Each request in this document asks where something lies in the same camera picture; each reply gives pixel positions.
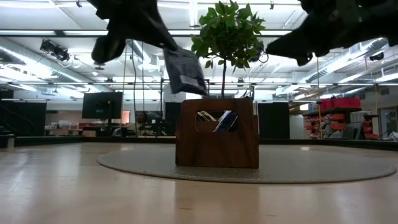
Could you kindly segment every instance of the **circular rug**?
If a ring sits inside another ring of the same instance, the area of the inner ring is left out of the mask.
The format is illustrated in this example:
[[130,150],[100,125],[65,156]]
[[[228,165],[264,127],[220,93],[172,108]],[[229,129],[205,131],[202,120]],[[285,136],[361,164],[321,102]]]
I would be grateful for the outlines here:
[[258,169],[177,167],[175,146],[113,151],[98,162],[106,167],[183,180],[250,184],[314,184],[374,179],[394,174],[396,168],[379,159],[350,154],[260,148]]

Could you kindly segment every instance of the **wooden floor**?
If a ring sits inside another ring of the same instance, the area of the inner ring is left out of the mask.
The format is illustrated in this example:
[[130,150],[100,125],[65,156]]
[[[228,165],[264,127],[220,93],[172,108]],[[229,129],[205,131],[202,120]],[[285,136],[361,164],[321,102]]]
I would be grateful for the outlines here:
[[[397,174],[345,184],[222,184],[126,174],[96,163],[102,153],[134,147],[149,148],[84,143],[0,152],[0,223],[398,223]],[[398,152],[261,147],[358,154],[398,166]]]

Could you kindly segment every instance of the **wooden planter box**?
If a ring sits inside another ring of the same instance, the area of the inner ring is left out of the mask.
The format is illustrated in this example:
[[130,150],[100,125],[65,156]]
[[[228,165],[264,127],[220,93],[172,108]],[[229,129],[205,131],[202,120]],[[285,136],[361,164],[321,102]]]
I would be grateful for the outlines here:
[[[237,112],[237,130],[213,132],[217,121],[197,121],[197,112],[202,110]],[[258,120],[249,98],[183,101],[176,137],[177,166],[259,167]]]

